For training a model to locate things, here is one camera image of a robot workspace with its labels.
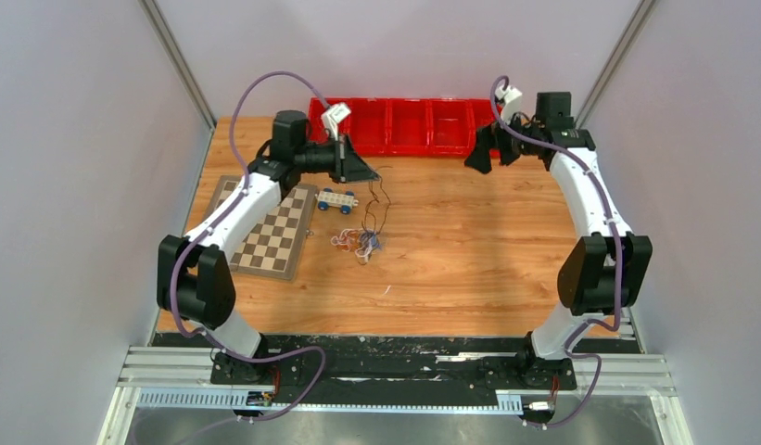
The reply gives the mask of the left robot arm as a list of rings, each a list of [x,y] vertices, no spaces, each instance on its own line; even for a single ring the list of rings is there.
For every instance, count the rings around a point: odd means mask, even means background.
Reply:
[[[371,182],[379,174],[338,130],[350,114],[337,103],[322,114],[322,142],[310,135],[306,113],[283,110],[273,119],[272,134],[256,158],[244,165],[238,185],[223,203],[186,235],[167,235],[159,243],[157,304],[172,314],[185,337],[201,335],[235,359],[235,371],[249,384],[265,380],[271,362],[263,334],[235,307],[236,291],[228,264],[250,230],[298,185],[304,173],[325,173],[337,184]]]

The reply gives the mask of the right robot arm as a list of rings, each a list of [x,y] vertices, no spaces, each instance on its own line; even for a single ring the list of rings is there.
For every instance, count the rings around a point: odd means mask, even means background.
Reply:
[[[568,92],[537,95],[536,111],[521,110],[522,93],[498,86],[491,94],[491,123],[476,132],[464,161],[482,174],[492,170],[491,153],[502,166],[522,157],[540,160],[559,186],[577,241],[557,275],[559,301],[547,320],[528,333],[515,370],[522,383],[539,387],[553,369],[569,363],[573,348],[593,326],[620,327],[621,311],[632,306],[653,255],[647,235],[636,235],[624,221],[605,185],[597,146],[578,128]]]

